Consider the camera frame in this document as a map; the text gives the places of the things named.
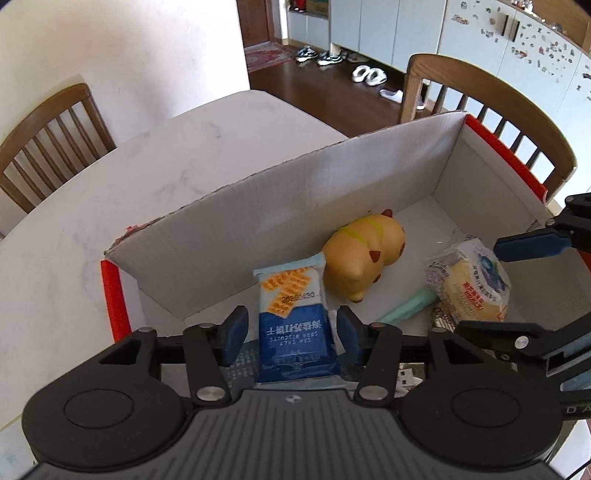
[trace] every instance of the blue wrapper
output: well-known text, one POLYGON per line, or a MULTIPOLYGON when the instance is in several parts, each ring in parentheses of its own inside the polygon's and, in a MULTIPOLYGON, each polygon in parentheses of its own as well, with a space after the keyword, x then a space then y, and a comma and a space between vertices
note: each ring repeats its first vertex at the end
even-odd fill
POLYGON ((326 307, 324 254, 255 270, 261 286, 258 381, 284 382, 338 375, 326 307))

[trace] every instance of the mint green tube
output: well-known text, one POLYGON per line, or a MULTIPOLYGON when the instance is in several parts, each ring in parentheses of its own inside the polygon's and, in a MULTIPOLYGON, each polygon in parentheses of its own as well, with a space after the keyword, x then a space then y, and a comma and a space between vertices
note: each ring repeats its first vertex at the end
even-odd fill
POLYGON ((377 322, 389 323, 390 325, 402 322, 420 312, 423 308, 435 303, 437 299, 437 294, 433 290, 429 287, 423 287, 409 297, 402 305, 398 305, 386 315, 380 317, 377 322))

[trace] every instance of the red rug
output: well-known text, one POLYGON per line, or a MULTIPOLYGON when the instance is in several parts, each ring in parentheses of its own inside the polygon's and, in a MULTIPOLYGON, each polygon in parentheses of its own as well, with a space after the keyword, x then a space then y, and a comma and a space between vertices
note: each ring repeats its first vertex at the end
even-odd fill
POLYGON ((278 43, 261 43, 244 49, 248 73, 279 65, 296 57, 296 49, 278 43))

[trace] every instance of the dining table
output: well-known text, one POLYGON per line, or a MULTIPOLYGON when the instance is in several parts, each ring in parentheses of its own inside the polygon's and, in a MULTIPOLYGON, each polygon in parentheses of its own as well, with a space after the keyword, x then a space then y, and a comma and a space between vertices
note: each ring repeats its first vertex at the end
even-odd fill
POLYGON ((100 261, 132 225, 346 137, 256 90, 194 108, 83 170, 0 242, 0 427, 113 343, 100 261))

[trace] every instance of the yellow plush toy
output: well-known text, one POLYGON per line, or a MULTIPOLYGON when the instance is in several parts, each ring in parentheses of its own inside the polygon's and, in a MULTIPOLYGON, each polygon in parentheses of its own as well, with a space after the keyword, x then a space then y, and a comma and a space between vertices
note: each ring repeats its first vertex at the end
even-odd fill
POLYGON ((324 285, 357 303, 368 287, 379 280, 385 265, 404 251, 404 229, 392 210, 354 220, 338 229, 325 243, 324 285))

